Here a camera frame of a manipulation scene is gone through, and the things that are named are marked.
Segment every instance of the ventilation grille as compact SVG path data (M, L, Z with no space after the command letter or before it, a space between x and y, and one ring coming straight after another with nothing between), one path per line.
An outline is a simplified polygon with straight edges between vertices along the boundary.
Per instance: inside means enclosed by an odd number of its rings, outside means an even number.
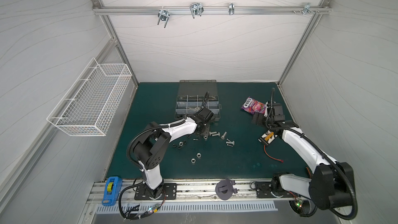
M140 212L147 211L155 202L141 203ZM124 212L136 206L137 203L122 204ZM186 212L259 212L278 211L274 201L235 201L235 202L165 202L158 213ZM104 207L98 205L97 214L118 214L119 207Z

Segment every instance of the aluminum rail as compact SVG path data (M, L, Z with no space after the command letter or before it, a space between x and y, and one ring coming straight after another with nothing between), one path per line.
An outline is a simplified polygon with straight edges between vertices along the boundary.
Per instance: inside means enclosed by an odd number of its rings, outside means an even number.
M311 6L306 14L329 14L332 8ZM189 7L100 7L93 9L95 15L158 15L160 10L170 15L191 15ZM299 14L305 10L304 6L260 6L234 7L234 15L285 15ZM229 15L229 7L203 6L203 15Z

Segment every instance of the red wire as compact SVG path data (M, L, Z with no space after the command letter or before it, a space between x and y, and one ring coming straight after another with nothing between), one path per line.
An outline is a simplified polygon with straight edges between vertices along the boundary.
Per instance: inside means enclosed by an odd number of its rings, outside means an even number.
M268 155L268 153L266 152L266 146L264 146L264 152L266 153L266 155L267 155L268 157L272 158L273 160L276 160L276 161L279 161L279 162L283 163L283 160L281 160L281 159L276 159L276 158L273 158L273 157L271 157L270 155Z

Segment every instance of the gray disc object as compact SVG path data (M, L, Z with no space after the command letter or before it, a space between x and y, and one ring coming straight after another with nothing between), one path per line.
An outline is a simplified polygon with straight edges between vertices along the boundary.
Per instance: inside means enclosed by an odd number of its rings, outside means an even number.
M225 180L221 180L216 185L216 194L220 197L221 200L228 200L231 198L232 194L238 193L238 190L232 185L235 185L234 180L229 180L226 178Z

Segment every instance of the wire basket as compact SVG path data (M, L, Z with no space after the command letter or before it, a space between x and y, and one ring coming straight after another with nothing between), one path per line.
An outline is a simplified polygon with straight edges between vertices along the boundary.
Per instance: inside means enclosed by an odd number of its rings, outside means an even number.
M91 72L86 67L86 79L77 79L74 83L78 89L72 97L69 98L68 94L74 86L47 118L70 136L105 136L131 79L126 64L95 63L95 67L87 66Z

